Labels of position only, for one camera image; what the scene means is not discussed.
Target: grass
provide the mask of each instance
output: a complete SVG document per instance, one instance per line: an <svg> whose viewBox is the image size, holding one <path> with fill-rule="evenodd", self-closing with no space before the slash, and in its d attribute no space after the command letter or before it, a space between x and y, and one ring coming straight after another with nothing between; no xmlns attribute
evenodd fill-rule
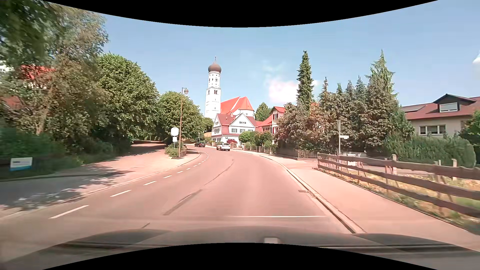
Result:
<svg viewBox="0 0 480 270"><path fill-rule="evenodd" d="M463 197L456 197L456 196L448 196L446 194L439 194L436 191L426 189L423 187L411 185L411 184L406 184L406 183L401 183L401 182L396 182L393 180L385 179L383 177L380 177L375 174L370 174L370 173L364 173L360 172L357 170L352 170L352 169L347 169L347 168L342 168L343 171L348 171L351 174L359 174L359 175L364 175L368 178L386 183L388 185L392 186L397 186L399 188L413 191L418 194L424 194L424 195L429 195L432 197L437 197L439 196L440 199L449 201L450 199L457 204L480 209L480 201L478 200L473 200L469 198L463 198ZM344 176L335 172L330 172L330 171L325 171L320 169L320 171L328 173L330 175L333 175L337 178L344 179L352 184L356 184L358 186L361 186L363 188L366 188L368 190L371 190L375 193L378 193L380 195L383 195L387 198L390 198L396 202L399 202L405 206L408 206L413 209L418 209L420 211L429 213L433 216L437 216L440 218L443 218L445 220L450 221L451 223L454 223L472 233L479 234L480 235L480 219L467 216L461 213L458 213L456 211L452 211L450 209L445 209L445 208L440 208L432 203L425 202L425 201L420 201L416 200L414 198L405 196L403 194L399 194L384 188L381 188L377 185L370 184L367 182L363 182L357 179L350 178L348 176ZM405 175L405 176L410 176L414 178L419 178L419 179L424 179L428 181L435 181L434 175L418 175L418 174L404 174L404 173L398 173L399 175ZM443 183L445 182L447 185L452 185L452 186L458 186L462 187L465 189L471 189L471 190L479 190L480 191L480 181L477 180L471 180L471 179L456 179L453 180L450 177L446 176L440 176L440 182Z"/></svg>
<svg viewBox="0 0 480 270"><path fill-rule="evenodd" d="M7 179L34 177L40 175L47 175L65 169L80 167L84 164L109 160L115 157L114 154L81 154L78 156L65 156L59 159L39 160L32 164L32 169L22 171L10 171L10 167L0 167L0 181Z"/></svg>

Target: cloud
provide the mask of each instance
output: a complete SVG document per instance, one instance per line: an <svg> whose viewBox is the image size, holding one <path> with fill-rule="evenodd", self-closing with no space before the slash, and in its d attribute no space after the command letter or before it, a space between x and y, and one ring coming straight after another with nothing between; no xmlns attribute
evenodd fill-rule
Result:
<svg viewBox="0 0 480 270"><path fill-rule="evenodd" d="M297 80L285 80L281 75L285 64L270 65L267 61L263 62L263 71L265 72L265 87L268 90L270 102L276 105L283 105L287 102L295 103L297 101ZM320 85L318 80L313 81L314 87Z"/></svg>

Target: round sign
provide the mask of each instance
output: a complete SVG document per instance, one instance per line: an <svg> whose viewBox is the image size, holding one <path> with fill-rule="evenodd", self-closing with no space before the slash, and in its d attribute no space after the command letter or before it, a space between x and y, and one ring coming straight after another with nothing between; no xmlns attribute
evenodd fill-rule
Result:
<svg viewBox="0 0 480 270"><path fill-rule="evenodd" d="M170 129L170 132L172 133L172 136L178 136L179 129L177 127L172 127L172 129Z"/></svg>

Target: dormer window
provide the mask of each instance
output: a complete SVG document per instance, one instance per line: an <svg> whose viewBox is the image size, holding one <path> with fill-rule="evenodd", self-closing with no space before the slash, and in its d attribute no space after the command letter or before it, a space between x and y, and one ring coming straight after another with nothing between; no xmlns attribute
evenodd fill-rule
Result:
<svg viewBox="0 0 480 270"><path fill-rule="evenodd" d="M440 109L440 112L458 111L458 103L457 102L438 104L438 107Z"/></svg>

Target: window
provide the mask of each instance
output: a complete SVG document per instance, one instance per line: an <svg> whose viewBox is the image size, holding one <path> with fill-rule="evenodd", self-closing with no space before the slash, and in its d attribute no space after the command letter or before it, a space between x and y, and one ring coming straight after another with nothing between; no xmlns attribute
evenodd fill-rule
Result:
<svg viewBox="0 0 480 270"><path fill-rule="evenodd" d="M445 134L445 125L430 125L420 127L420 135L427 135L429 132L432 135Z"/></svg>
<svg viewBox="0 0 480 270"><path fill-rule="evenodd" d="M446 104L440 104L438 105L440 108L440 112L445 112L445 111L457 111L458 110L458 103L446 103Z"/></svg>

